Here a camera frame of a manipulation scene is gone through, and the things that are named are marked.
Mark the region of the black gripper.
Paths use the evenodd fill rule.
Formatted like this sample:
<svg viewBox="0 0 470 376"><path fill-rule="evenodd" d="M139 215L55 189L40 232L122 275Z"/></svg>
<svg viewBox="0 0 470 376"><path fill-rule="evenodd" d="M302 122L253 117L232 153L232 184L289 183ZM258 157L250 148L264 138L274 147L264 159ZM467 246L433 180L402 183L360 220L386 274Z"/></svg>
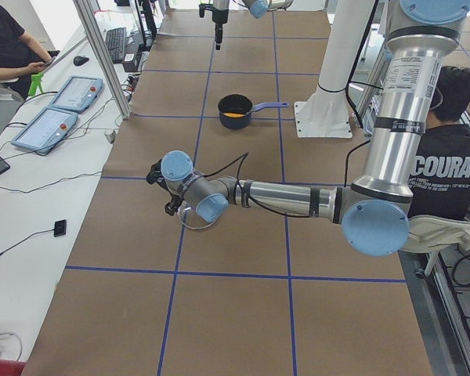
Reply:
<svg viewBox="0 0 470 376"><path fill-rule="evenodd" d="M228 22L229 10L212 7L212 21L215 23L215 49L220 50L223 38L223 25Z"/></svg>
<svg viewBox="0 0 470 376"><path fill-rule="evenodd" d="M160 188L167 191L171 200L165 205L164 210L168 215L174 215L180 207L180 196L174 194L167 186L164 176L161 174L161 163L157 162L152 164L150 172L146 176L146 181L150 184L157 184Z"/></svg>

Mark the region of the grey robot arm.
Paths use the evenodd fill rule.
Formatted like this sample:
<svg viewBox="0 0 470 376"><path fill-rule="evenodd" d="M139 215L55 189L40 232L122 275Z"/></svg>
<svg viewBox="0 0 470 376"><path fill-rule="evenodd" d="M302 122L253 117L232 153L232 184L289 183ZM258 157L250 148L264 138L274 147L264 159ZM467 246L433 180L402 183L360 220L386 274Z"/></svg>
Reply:
<svg viewBox="0 0 470 376"><path fill-rule="evenodd" d="M260 19L271 11L288 9L293 4L293 2L293 0L247 0L242 1L242 5L255 19ZM223 39L223 26L228 22L229 18L230 1L214 0L209 1L207 4L200 4L200 18L204 17L204 13L206 11L211 12L211 19L215 24L215 49L220 50Z"/></svg>
<svg viewBox="0 0 470 376"><path fill-rule="evenodd" d="M439 82L443 59L457 48L469 12L470 1L393 5L386 37L391 58L357 178L328 189L205 174L186 152L173 150L151 166L147 182L169 194L164 207L169 215L188 205L212 223L230 205L258 207L298 219L325 218L338 224L349 245L366 255L402 249L410 238L408 212L414 200L409 178L427 117L445 106Z"/></svg>

